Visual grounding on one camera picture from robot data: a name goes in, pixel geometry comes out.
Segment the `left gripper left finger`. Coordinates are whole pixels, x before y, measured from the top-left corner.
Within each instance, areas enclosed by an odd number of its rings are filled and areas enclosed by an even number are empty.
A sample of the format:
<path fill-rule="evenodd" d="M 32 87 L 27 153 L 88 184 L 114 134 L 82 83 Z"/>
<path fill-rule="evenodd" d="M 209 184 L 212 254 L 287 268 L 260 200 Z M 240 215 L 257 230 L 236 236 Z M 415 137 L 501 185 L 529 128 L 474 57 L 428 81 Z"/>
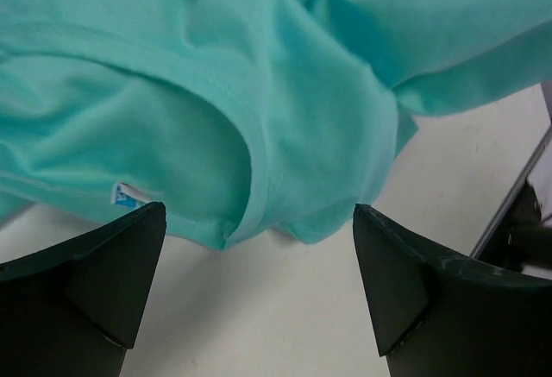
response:
<path fill-rule="evenodd" d="M 166 233 L 152 202 L 1 266 L 3 376 L 117 376 L 135 341 Z"/>

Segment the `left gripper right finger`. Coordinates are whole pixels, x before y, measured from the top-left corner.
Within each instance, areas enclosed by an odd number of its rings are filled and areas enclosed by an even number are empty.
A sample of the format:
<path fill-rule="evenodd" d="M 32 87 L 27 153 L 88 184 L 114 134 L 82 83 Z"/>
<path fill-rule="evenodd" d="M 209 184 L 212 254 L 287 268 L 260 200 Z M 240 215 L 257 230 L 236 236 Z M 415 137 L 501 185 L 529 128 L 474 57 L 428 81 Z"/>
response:
<path fill-rule="evenodd" d="M 391 375 L 550 375 L 549 280 L 469 258 L 364 204 L 353 234 Z"/>

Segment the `green t shirt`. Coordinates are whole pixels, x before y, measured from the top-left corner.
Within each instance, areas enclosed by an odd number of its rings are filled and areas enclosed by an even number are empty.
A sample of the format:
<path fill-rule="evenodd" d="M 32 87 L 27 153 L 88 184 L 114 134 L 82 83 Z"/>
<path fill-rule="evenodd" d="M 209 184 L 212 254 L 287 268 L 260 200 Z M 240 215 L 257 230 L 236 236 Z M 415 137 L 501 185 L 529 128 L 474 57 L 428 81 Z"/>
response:
<path fill-rule="evenodd" d="M 1 214 L 107 223 L 128 185 L 205 247 L 313 244 L 416 116 L 550 76 L 551 0 L 1 0 Z"/>

